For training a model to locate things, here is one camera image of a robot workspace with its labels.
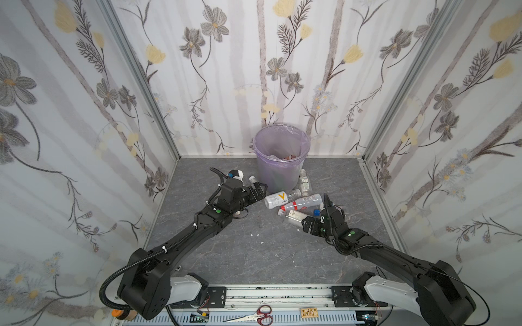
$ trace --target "wire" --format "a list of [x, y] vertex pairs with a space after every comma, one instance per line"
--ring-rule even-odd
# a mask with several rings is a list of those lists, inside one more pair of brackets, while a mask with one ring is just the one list
[[180, 326], [176, 320], [174, 319], [174, 315], [172, 314], [172, 311], [170, 310], [169, 306], [166, 305], [165, 309], [167, 310], [167, 314], [169, 315], [170, 321], [174, 324], [174, 326]]
[[[381, 273], [383, 274], [383, 277], [387, 280], [388, 278], [386, 277], [386, 274], [384, 274], [384, 271], [379, 267], [379, 266], [375, 266], [375, 269], [377, 270], [377, 274], [379, 274], [379, 276], [381, 275]], [[384, 317], [383, 320], [381, 320], [381, 322], [379, 323], [379, 326], [381, 326], [383, 324], [383, 322], [386, 321], [386, 319], [388, 319], [388, 317], [390, 317], [390, 315], [392, 314], [392, 311], [393, 311], [393, 305], [391, 305], [391, 309], [390, 309], [390, 312], [386, 315], [386, 317]]]
[[107, 279], [100, 286], [100, 291], [98, 293], [98, 295], [100, 297], [100, 301], [104, 305], [106, 305], [107, 307], [112, 308], [112, 309], [132, 310], [133, 308], [129, 305], [120, 305], [120, 304], [110, 301], [109, 298], [107, 298], [107, 294], [105, 293], [105, 291], [107, 290], [107, 287], [109, 286], [109, 284], [112, 281], [114, 281], [118, 276], [125, 273], [127, 270], [134, 268], [142, 263], [148, 262], [148, 261], [152, 260], [154, 257], [164, 254], [165, 250], [170, 250], [174, 247], [177, 247], [181, 243], [185, 242], [188, 238], [190, 238], [194, 234], [194, 232], [196, 232], [196, 229], [197, 229], [197, 225], [194, 225], [193, 228], [187, 234], [185, 234], [181, 239], [179, 239], [178, 241], [176, 241], [172, 244], [169, 244], [168, 246], [165, 246], [165, 249], [159, 249], [155, 252], [152, 252], [152, 253], [148, 254], [147, 256], [141, 258], [140, 260], [130, 263], [127, 266], [124, 266], [124, 267], [120, 268], [119, 270], [117, 270], [116, 272], [114, 272], [113, 274], [111, 274], [109, 277], [107, 277]]
[[482, 301], [484, 302], [484, 304], [486, 305], [486, 308], [487, 308], [487, 310], [488, 310], [488, 317], [486, 318], [486, 320], [484, 320], [484, 321], [481, 322], [480, 324], [463, 324], [464, 326], [482, 326], [482, 325], [486, 324], [486, 323], [489, 321], [489, 318], [491, 317], [491, 310], [490, 310], [490, 308], [489, 308], [489, 305], [488, 305], [488, 303], [486, 302], [486, 300], [485, 300], [485, 299], [484, 299], [484, 298], [483, 298], [483, 297], [482, 297], [482, 296], [481, 296], [477, 291], [475, 291], [474, 288], [472, 288], [472, 287], [469, 286], [468, 284], [464, 283], [463, 281], [461, 281], [461, 280], [459, 280], [459, 279], [457, 279], [457, 278], [455, 278], [455, 277], [453, 277], [453, 276], [449, 276], [448, 274], [441, 273], [441, 272], [435, 271], [435, 270], [433, 270], [433, 269], [430, 269], [430, 270], [429, 270], [429, 269], [427, 269], [426, 267], [422, 267], [422, 266], [419, 266], [419, 267], [420, 267], [420, 268], [423, 268], [423, 269], [425, 269], [425, 270], [427, 270], [427, 271], [430, 271], [430, 272], [435, 272], [435, 273], [437, 273], [437, 274], [447, 276], [447, 277], [449, 277], [450, 279], [453, 279], [453, 280], [455, 280], [455, 281], [457, 281], [457, 282], [459, 282], [459, 283], [462, 283], [463, 285], [467, 286], [470, 290], [472, 290], [473, 292], [475, 292], [475, 294], [478, 295], [478, 296], [482, 299]]
[[[392, 252], [392, 253], [398, 255], [398, 256], [401, 257], [402, 259], [405, 259], [404, 257], [402, 257], [402, 256], [399, 255], [398, 253], [394, 252], [394, 251], [391, 250], [390, 248], [385, 247], [385, 249], [388, 249], [389, 252]], [[441, 272], [436, 271], [436, 270], [434, 270], [434, 269], [428, 269], [428, 268], [426, 268], [426, 267], [424, 267], [424, 266], [420, 266], [420, 265], [417, 265], [417, 267], [420, 267], [420, 268], [422, 268], [422, 269], [424, 269], [424, 270], [426, 270], [426, 271], [428, 271], [428, 272], [434, 272], [434, 273], [437, 273], [437, 274], [440, 274], [440, 275], [443, 275], [443, 276], [447, 276], [447, 277], [449, 277], [450, 279], [453, 279], [453, 280], [455, 280], [455, 281], [457, 281], [457, 282], [463, 284], [464, 286], [467, 286], [470, 290], [472, 290], [473, 292], [475, 292], [475, 294], [478, 295], [478, 296], [480, 297], [480, 299], [482, 300], [482, 302], [484, 302], [484, 304], [486, 305], [486, 309], [488, 310], [488, 316], [486, 317], [486, 320], [483, 321], [483, 322], [481, 322], [480, 324], [463, 324], [463, 326], [482, 326], [482, 325], [486, 324], [486, 323], [489, 321], [489, 319], [490, 319], [490, 317], [491, 317], [491, 310], [490, 310], [490, 307], [489, 307], [488, 303], [486, 302], [486, 300], [485, 300], [485, 299], [484, 299], [484, 298], [483, 298], [483, 297], [482, 297], [482, 296], [481, 296], [481, 295], [480, 295], [480, 294], [479, 294], [479, 293], [478, 293], [474, 288], [472, 288], [472, 287], [469, 286], [468, 284], [464, 283], [463, 281], [461, 281], [461, 280], [459, 280], [459, 279], [456, 279], [456, 278], [453, 277], [453, 276], [449, 276], [449, 275], [446, 274], [446, 273], [441, 273]]]

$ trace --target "black robotic arm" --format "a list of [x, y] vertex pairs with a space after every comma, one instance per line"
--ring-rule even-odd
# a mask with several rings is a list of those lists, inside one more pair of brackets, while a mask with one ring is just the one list
[[[112, 274], [100, 287], [102, 303], [113, 309], [136, 310], [146, 320], [154, 318], [166, 305], [174, 302], [185, 300], [194, 306], [203, 303], [207, 297], [208, 283], [190, 273], [186, 280], [173, 284], [170, 272], [186, 255], [219, 234], [232, 222], [236, 213], [264, 199], [267, 188], [259, 182], [244, 186], [240, 178], [242, 173], [237, 170], [227, 175], [214, 168], [211, 170], [218, 174], [221, 183], [207, 205], [194, 215], [193, 223], [150, 251], [141, 248], [136, 250], [128, 265]], [[449, 264], [443, 261], [433, 264], [408, 256], [379, 242], [363, 230], [350, 228], [345, 222], [344, 212], [335, 208], [327, 194], [324, 194], [324, 206], [321, 219], [308, 216], [302, 221], [305, 232], [325, 238], [342, 255], [359, 255], [406, 282], [414, 289], [415, 296], [411, 297], [414, 302], [410, 302], [410, 306], [405, 304], [403, 308], [420, 313], [429, 325], [464, 325], [476, 305]], [[112, 302], [105, 294], [107, 286], [121, 274], [123, 277], [117, 295], [127, 305]], [[194, 293], [194, 286], [197, 295], [179, 294], [183, 291]], [[359, 287], [365, 299], [385, 301], [381, 300], [382, 297], [376, 297], [379, 292], [375, 289], [379, 289], [380, 285], [378, 277], [373, 273], [365, 272], [353, 282], [353, 286]], [[389, 291], [389, 287], [386, 291], [387, 296], [384, 295], [384, 298], [392, 301], [397, 297]]]

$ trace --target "clear plastic bottle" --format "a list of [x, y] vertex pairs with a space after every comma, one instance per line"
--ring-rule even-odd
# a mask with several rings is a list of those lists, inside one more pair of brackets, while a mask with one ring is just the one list
[[272, 209], [280, 205], [284, 205], [290, 200], [296, 200], [300, 196], [301, 191], [299, 189], [276, 192], [275, 194], [265, 197], [265, 206], [268, 209]]
[[283, 211], [294, 210], [298, 211], [306, 209], [309, 206], [317, 206], [321, 203], [321, 195], [315, 194], [308, 197], [303, 197], [290, 201], [288, 204], [281, 206]]
[[297, 181], [297, 187], [301, 191], [301, 195], [303, 196], [310, 196], [310, 193], [312, 192], [312, 187], [310, 186], [310, 179], [306, 176], [306, 170], [301, 169], [301, 172], [299, 174], [299, 180]]
[[284, 211], [282, 209], [280, 209], [279, 212], [277, 212], [277, 214], [279, 216], [282, 216], [283, 220], [285, 222], [288, 222], [295, 226], [303, 226], [303, 224], [301, 224], [301, 221], [304, 220], [308, 216], [305, 213], [301, 213], [300, 211], [294, 211], [294, 210]]

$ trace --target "purple trash can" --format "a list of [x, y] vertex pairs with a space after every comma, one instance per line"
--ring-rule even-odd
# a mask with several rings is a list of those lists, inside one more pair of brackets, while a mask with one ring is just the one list
[[[310, 150], [310, 137], [294, 126], [276, 124], [261, 129], [253, 145], [259, 181], [268, 185], [267, 191], [273, 194], [293, 189]], [[296, 157], [284, 160], [291, 155]]]

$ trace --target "black cable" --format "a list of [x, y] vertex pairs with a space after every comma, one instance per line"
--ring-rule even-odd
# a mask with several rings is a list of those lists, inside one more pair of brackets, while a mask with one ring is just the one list
[[155, 251], [153, 253], [150, 253], [147, 256], [141, 258], [140, 260], [135, 261], [135, 262], [133, 262], [131, 264], [128, 264], [127, 266], [122, 267], [119, 270], [117, 270], [116, 272], [114, 272], [113, 274], [111, 274], [109, 277], [107, 277], [107, 279], [100, 286], [100, 291], [98, 293], [98, 295], [100, 297], [100, 301], [104, 305], [106, 305], [107, 307], [112, 308], [112, 309], [116, 309], [116, 310], [132, 310], [132, 307], [129, 306], [129, 305], [120, 305], [120, 304], [117, 304], [115, 302], [110, 301], [109, 298], [107, 298], [107, 294], [105, 293], [105, 290], [107, 290], [107, 287], [109, 286], [109, 284], [112, 281], [114, 281], [118, 276], [120, 276], [121, 274], [125, 273], [127, 270], [129, 270], [129, 269], [131, 269], [131, 268], [133, 268], [135, 266], [138, 266], [138, 265], [140, 265], [140, 264], [142, 264], [144, 262], [148, 262], [149, 260], [152, 260], [154, 257], [159, 256], [159, 255], [165, 253], [165, 250], [170, 250], [170, 249], [172, 249], [174, 247], [177, 247], [178, 245], [183, 243], [185, 240], [190, 238], [190, 236], [192, 236], [194, 234], [196, 229], [197, 229], [197, 225], [195, 224], [193, 226], [193, 228], [186, 235], [184, 235], [178, 241], [176, 241], [176, 242], [174, 242], [172, 244], [169, 244], [168, 246], [165, 246], [165, 249], [159, 249], [159, 250], [157, 250], [157, 251]]
[[174, 326], [180, 326], [176, 320], [174, 319], [174, 315], [172, 314], [172, 311], [170, 310], [169, 306], [166, 305], [165, 309], [167, 310], [167, 314], [169, 315], [170, 321], [174, 324]]
[[430, 272], [435, 272], [435, 273], [437, 273], [437, 274], [447, 276], [447, 277], [449, 277], [450, 279], [453, 279], [453, 280], [455, 280], [455, 281], [457, 281], [457, 282], [459, 282], [459, 283], [462, 283], [464, 286], [467, 286], [470, 290], [472, 290], [473, 292], [475, 292], [475, 294], [478, 295], [478, 296], [482, 299], [482, 301], [483, 301], [484, 304], [486, 305], [486, 309], [488, 310], [488, 317], [486, 318], [486, 320], [484, 320], [484, 321], [481, 322], [480, 324], [463, 324], [464, 326], [482, 326], [482, 325], [486, 324], [486, 323], [489, 321], [489, 318], [491, 317], [491, 310], [490, 310], [490, 308], [489, 308], [489, 305], [488, 305], [488, 303], [486, 302], [486, 300], [485, 300], [485, 299], [484, 299], [484, 298], [483, 298], [483, 297], [482, 297], [482, 296], [481, 296], [477, 291], [475, 291], [474, 288], [472, 288], [472, 287], [469, 286], [468, 284], [464, 283], [463, 281], [461, 281], [461, 280], [459, 280], [459, 279], [457, 279], [457, 278], [455, 278], [455, 277], [453, 277], [453, 276], [449, 276], [448, 274], [441, 273], [441, 272], [435, 271], [435, 270], [433, 270], [433, 269], [427, 269], [426, 267], [423, 267], [423, 266], [419, 266], [419, 267], [422, 268], [422, 269], [425, 269], [425, 270], [427, 270], [427, 271], [430, 271]]
[[[402, 259], [405, 259], [404, 257], [402, 257], [402, 256], [399, 255], [398, 253], [394, 252], [394, 251], [391, 250], [390, 248], [387, 248], [387, 247], [385, 247], [385, 248], [388, 249], [389, 252], [392, 252], [392, 253], [396, 254], [397, 256], [399, 256], [399, 257], [402, 258]], [[412, 261], [410, 261], [410, 260], [408, 260], [408, 259], [405, 259], [405, 260], [406, 260], [408, 263], [415, 264], [414, 262], [412, 262]], [[472, 287], [469, 286], [468, 284], [464, 283], [463, 281], [461, 281], [461, 280], [459, 280], [459, 279], [456, 279], [456, 278], [453, 277], [453, 276], [449, 276], [448, 274], [441, 273], [441, 272], [436, 271], [436, 270], [434, 270], [434, 269], [428, 269], [428, 268], [426, 268], [426, 267], [424, 267], [424, 266], [420, 266], [420, 265], [417, 265], [417, 267], [420, 267], [420, 268], [422, 268], [422, 269], [424, 269], [424, 270], [426, 270], [426, 271], [428, 271], [428, 272], [434, 272], [434, 273], [437, 273], [437, 274], [440, 274], [440, 275], [443, 275], [443, 276], [447, 276], [447, 277], [449, 277], [450, 279], [453, 279], [453, 280], [455, 280], [455, 281], [457, 281], [457, 282], [463, 284], [464, 286], [467, 286], [470, 290], [472, 290], [473, 292], [475, 292], [475, 294], [478, 295], [478, 296], [480, 297], [480, 299], [482, 300], [482, 302], [484, 302], [484, 304], [486, 305], [486, 309], [488, 310], [488, 316], [486, 317], [486, 320], [483, 321], [483, 322], [481, 322], [480, 324], [463, 324], [464, 326], [482, 326], [482, 325], [486, 324], [486, 323], [489, 321], [489, 319], [490, 319], [490, 317], [491, 317], [491, 310], [490, 310], [490, 307], [489, 307], [488, 303], [486, 302], [486, 300], [485, 300], [485, 299], [484, 299], [484, 298], [483, 298], [483, 297], [482, 297], [482, 296], [481, 296], [477, 291], [475, 291], [474, 288], [472, 288]]]

